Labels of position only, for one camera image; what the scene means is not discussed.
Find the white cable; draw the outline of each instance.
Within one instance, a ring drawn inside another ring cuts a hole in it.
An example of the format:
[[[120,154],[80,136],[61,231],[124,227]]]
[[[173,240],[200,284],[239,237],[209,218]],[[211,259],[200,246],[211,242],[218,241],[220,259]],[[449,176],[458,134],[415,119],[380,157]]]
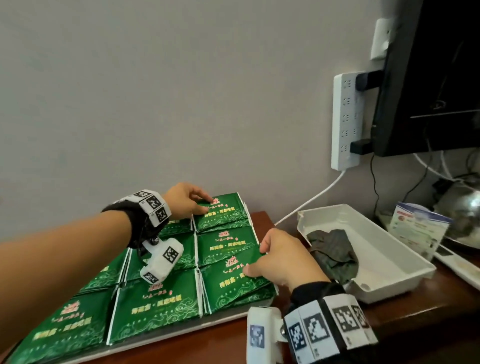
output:
[[[425,168],[428,168],[428,170],[434,174],[436,174],[438,177],[441,177],[443,178],[444,180],[449,180],[449,181],[457,181],[451,177],[446,177],[444,175],[442,175],[441,173],[437,172],[436,170],[434,170],[432,167],[428,166],[427,163],[425,163],[423,160],[421,160],[421,158],[418,156],[417,153],[413,153],[413,156],[417,159],[417,161],[422,165],[424,166]]]
[[[450,171],[448,170],[447,163],[445,162],[445,153],[444,153],[443,150],[440,152],[440,160],[442,161],[442,169],[444,170],[445,174],[446,174],[448,177],[450,177],[450,179],[453,179],[452,174],[451,174]]]
[[[315,195],[314,197],[312,197],[310,200],[308,200],[307,202],[305,202],[304,204],[298,206],[295,210],[293,210],[292,212],[290,212],[287,216],[285,216],[284,218],[282,218],[281,220],[279,220],[275,226],[277,226],[278,224],[280,224],[281,222],[283,222],[284,220],[288,219],[290,216],[292,216],[294,213],[296,213],[298,210],[300,210],[302,207],[308,205],[310,202],[312,202],[313,200],[317,199],[318,197],[320,197],[321,195],[323,195],[325,192],[327,192],[329,189],[331,189],[333,186],[336,185],[336,183],[340,180],[340,178],[343,177],[343,175],[345,174],[346,170],[343,170],[342,173],[340,173],[340,175],[336,178],[335,181],[332,182],[332,184],[330,186],[328,186],[327,188],[325,188],[323,191],[321,191],[319,194]]]

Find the power socket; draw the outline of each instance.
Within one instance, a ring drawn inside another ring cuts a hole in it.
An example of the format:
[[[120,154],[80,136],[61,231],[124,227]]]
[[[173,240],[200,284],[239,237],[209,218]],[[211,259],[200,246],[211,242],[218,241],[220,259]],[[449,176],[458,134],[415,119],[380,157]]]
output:
[[[350,143],[361,139],[365,99],[355,89],[355,78],[363,72],[338,74],[333,80],[332,168],[335,170],[360,164],[360,156],[350,153]]]

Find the white plastic mount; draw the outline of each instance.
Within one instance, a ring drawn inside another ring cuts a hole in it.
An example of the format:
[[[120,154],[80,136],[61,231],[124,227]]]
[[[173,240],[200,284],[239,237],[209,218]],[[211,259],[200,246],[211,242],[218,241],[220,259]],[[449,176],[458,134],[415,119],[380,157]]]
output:
[[[247,364],[283,363],[282,314],[276,307],[251,307],[247,316]]]
[[[377,20],[377,23],[375,24],[375,33],[373,34],[372,50],[370,51],[370,59],[372,61],[383,60],[387,56],[393,23],[393,19],[390,18],[381,18]]]
[[[361,139],[363,93],[355,89],[361,72],[342,73],[333,81],[332,168],[346,170],[360,164],[360,155],[350,153],[350,143]]]

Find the gray wall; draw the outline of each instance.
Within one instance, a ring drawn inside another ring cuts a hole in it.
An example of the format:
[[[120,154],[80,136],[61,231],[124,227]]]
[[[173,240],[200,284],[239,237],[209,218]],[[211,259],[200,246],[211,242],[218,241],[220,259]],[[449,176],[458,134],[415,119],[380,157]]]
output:
[[[4,2],[0,238],[178,181],[238,191],[251,211],[280,219],[338,175],[330,169],[333,77],[380,67],[369,61],[374,24],[394,4]],[[460,171],[464,155],[449,154]],[[348,203],[371,214],[362,162],[311,207]],[[423,168],[402,156],[377,159],[375,171],[380,206],[391,207]],[[427,182],[412,194],[429,199]]]

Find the gray cloth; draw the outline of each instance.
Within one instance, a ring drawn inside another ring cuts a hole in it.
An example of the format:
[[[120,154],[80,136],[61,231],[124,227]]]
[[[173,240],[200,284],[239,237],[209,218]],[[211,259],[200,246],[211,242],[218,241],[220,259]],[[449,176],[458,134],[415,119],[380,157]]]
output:
[[[357,276],[359,261],[345,230],[313,231],[307,235],[310,254],[331,280],[345,284]]]

